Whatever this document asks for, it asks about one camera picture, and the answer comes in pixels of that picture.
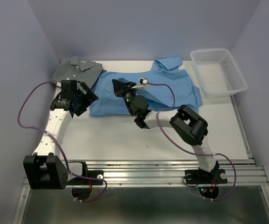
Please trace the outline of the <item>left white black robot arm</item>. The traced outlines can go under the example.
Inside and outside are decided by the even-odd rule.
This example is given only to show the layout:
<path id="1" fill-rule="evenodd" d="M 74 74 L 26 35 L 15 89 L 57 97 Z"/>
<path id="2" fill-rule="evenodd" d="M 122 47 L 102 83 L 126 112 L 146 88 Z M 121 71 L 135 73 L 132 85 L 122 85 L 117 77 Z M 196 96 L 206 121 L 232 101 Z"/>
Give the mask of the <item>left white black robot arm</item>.
<path id="1" fill-rule="evenodd" d="M 33 127 L 42 132 L 42 138 L 33 153 L 23 160 L 31 189 L 64 189 L 71 179 L 83 184 L 89 178 L 88 171 L 83 168 L 72 173 L 62 141 L 73 117 L 86 112 L 98 97 L 85 82 L 62 80 L 52 84 L 60 91 L 50 105 L 46 127 Z"/>

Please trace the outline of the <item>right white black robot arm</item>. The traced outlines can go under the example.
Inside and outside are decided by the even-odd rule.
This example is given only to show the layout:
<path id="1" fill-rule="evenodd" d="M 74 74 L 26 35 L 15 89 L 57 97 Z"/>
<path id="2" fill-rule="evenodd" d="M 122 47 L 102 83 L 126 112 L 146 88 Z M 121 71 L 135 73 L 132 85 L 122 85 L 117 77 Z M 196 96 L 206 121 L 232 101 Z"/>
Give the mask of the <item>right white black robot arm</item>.
<path id="1" fill-rule="evenodd" d="M 210 183 L 218 177 L 219 163 L 207 140 L 208 123 L 198 113 L 187 105 L 175 109 L 175 102 L 171 107 L 157 112 L 150 110 L 146 98 L 136 94 L 138 89 L 150 84 L 144 77 L 140 78 L 139 84 L 116 79 L 112 80 L 112 84 L 115 96 L 124 100 L 129 114 L 135 118 L 134 122 L 139 128 L 173 128 L 179 137 L 192 147 L 190 154 L 197 157 L 199 169 L 186 172 L 189 183 Z"/>

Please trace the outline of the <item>light blue long sleeve shirt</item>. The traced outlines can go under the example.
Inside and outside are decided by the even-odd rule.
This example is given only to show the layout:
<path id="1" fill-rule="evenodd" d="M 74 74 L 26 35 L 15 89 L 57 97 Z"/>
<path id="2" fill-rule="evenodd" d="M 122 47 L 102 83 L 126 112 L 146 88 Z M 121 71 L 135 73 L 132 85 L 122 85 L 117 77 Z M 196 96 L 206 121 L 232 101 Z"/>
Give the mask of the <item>light blue long sleeve shirt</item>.
<path id="1" fill-rule="evenodd" d="M 112 80 L 137 83 L 141 77 L 152 83 L 137 91 L 137 95 L 146 98 L 150 110 L 188 105 L 198 112 L 203 104 L 200 90 L 193 84 L 187 71 L 179 69 L 182 64 L 181 57 L 172 57 L 154 60 L 151 69 L 145 72 L 107 71 L 101 74 L 94 91 L 98 100 L 90 106 L 90 116 L 129 115 L 123 99 L 115 96 Z"/>

